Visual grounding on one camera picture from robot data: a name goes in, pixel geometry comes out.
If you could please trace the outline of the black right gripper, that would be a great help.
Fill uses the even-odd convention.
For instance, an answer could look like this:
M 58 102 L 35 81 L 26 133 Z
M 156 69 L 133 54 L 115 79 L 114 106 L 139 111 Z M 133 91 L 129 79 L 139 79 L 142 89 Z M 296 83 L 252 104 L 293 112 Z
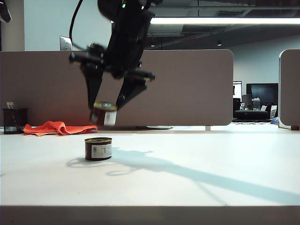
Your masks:
M 151 72 L 140 70 L 140 58 L 148 28 L 154 15 L 149 11 L 125 13 L 118 16 L 106 49 L 91 44 L 85 55 L 72 53 L 69 61 L 78 64 L 86 80 L 88 106 L 93 108 L 104 72 L 123 79 L 116 100 L 117 110 L 147 89 L 146 81 L 155 79 Z

